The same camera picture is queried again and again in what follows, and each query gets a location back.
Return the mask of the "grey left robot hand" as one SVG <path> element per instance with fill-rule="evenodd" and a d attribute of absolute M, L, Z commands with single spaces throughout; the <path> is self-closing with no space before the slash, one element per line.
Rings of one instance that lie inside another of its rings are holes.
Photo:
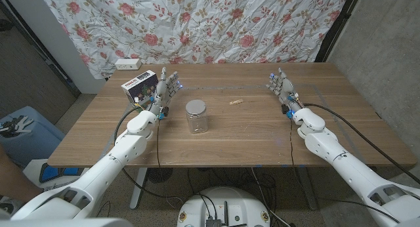
<path fill-rule="evenodd" d="M 167 69 L 163 67 L 153 100 L 147 110 L 155 114 L 158 119 L 167 117 L 170 101 L 181 88 L 183 86 L 180 84 L 178 72 L 167 75 Z"/>

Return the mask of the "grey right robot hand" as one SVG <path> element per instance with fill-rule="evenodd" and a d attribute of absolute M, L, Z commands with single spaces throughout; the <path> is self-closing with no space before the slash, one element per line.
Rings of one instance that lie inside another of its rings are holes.
<path fill-rule="evenodd" d="M 289 80 L 286 73 L 279 67 L 278 74 L 271 73 L 269 83 L 266 87 L 272 91 L 282 105 L 282 113 L 293 116 L 295 112 L 303 109 L 303 103 L 299 100 L 293 83 Z"/>

